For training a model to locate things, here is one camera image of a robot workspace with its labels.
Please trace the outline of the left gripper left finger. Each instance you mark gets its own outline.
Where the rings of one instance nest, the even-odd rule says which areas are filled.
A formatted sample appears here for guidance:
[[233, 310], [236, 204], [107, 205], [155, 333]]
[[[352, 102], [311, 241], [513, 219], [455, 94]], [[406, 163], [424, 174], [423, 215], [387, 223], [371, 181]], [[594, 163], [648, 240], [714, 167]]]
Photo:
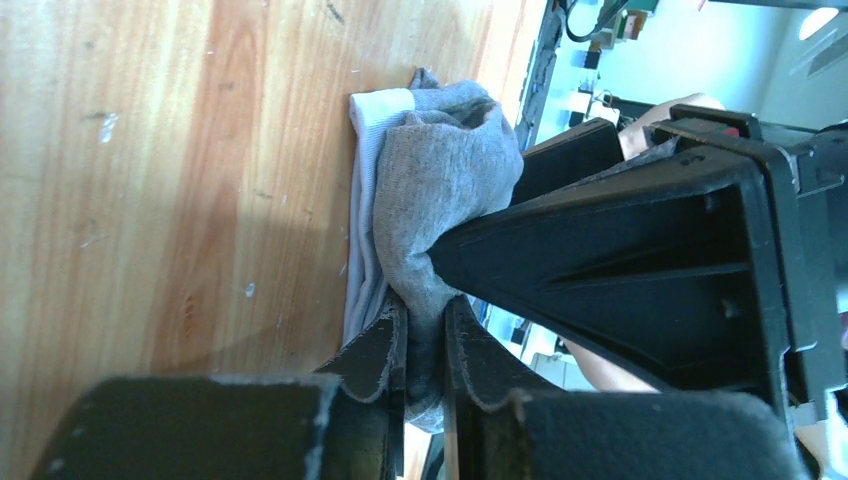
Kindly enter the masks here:
[[318, 369], [340, 385], [323, 440], [323, 477], [395, 477], [404, 468], [408, 309], [385, 296], [376, 319]]

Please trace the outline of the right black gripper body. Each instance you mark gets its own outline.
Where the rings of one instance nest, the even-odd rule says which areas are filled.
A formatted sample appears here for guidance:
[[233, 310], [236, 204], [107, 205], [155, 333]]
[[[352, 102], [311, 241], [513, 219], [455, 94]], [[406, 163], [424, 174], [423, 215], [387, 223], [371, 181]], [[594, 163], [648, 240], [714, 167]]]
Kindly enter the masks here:
[[830, 394], [847, 384], [838, 338], [847, 296], [847, 124], [817, 132], [760, 124], [754, 115], [676, 105], [648, 127], [650, 143], [677, 152], [710, 146], [752, 159], [761, 171], [771, 217], [789, 351], [782, 390], [800, 423], [828, 418]]

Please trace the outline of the grey underwear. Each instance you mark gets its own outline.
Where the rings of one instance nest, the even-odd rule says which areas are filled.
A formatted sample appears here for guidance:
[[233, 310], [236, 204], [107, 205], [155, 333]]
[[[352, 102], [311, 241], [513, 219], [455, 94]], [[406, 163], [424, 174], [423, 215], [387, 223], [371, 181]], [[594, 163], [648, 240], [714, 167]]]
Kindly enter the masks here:
[[449, 230], [505, 209], [523, 172], [518, 138], [478, 83], [443, 85], [418, 68], [403, 88], [349, 100], [351, 181], [345, 341], [378, 316], [388, 292], [409, 312], [404, 418], [444, 429], [443, 311], [456, 290], [430, 248]]

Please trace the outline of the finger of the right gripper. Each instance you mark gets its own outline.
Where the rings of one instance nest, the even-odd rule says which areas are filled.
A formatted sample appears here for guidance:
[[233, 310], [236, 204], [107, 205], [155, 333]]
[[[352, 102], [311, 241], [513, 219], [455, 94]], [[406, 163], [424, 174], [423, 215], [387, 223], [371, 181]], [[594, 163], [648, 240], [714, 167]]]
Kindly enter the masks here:
[[785, 417], [767, 203], [752, 159], [701, 146], [468, 222], [430, 256], [447, 284], [659, 389], [745, 392]]
[[510, 205], [579, 182], [624, 161], [616, 126], [592, 119], [526, 150]]

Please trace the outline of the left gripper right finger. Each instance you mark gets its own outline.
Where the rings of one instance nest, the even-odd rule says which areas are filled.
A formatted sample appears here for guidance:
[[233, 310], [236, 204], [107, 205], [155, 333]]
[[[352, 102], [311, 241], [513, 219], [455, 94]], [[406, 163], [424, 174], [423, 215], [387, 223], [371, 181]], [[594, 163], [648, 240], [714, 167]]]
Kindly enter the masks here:
[[532, 479], [524, 405], [563, 391], [535, 373], [478, 321], [465, 296], [443, 311], [444, 459], [449, 479]]

